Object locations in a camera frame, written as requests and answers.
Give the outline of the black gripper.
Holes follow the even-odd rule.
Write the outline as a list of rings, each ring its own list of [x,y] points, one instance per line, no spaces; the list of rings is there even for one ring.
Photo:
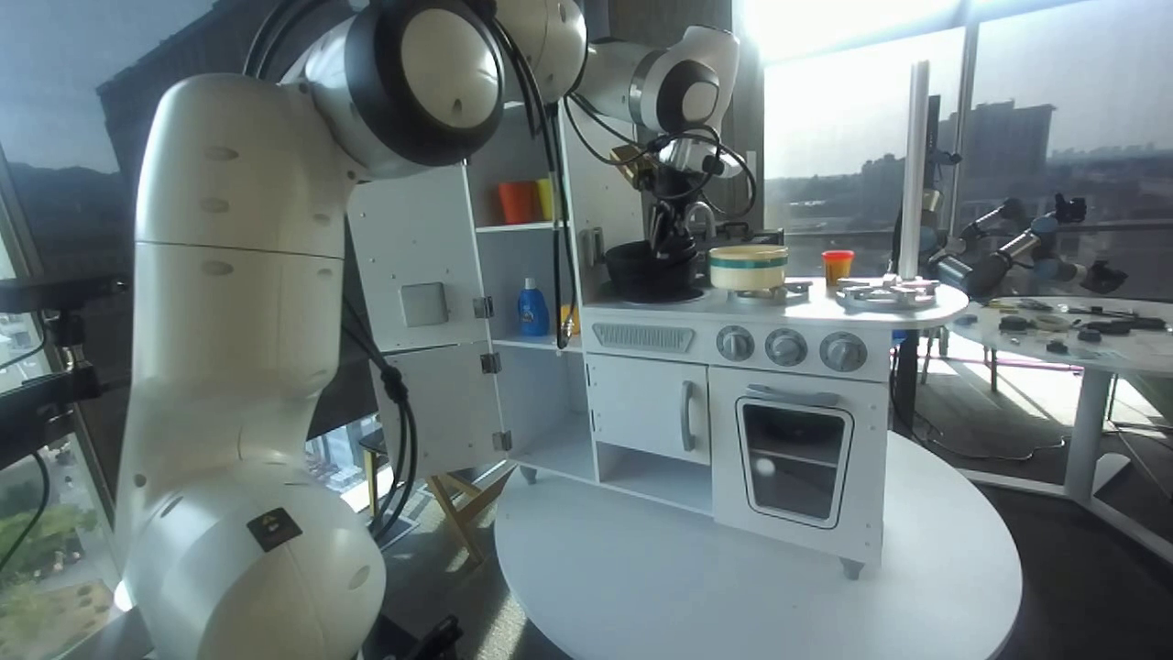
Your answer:
[[[687,228],[703,186],[723,171],[720,147],[696,134],[659,134],[652,153],[652,248],[693,254],[693,230]]]

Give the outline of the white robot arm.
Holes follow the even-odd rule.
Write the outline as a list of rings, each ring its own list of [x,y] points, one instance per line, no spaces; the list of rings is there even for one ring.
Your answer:
[[[345,214],[369,180],[476,153],[506,85],[690,159],[737,39],[595,45],[575,0],[369,0],[261,81],[197,74],[156,111],[135,186],[117,565],[158,660],[355,660],[385,557],[305,472],[336,373]]]

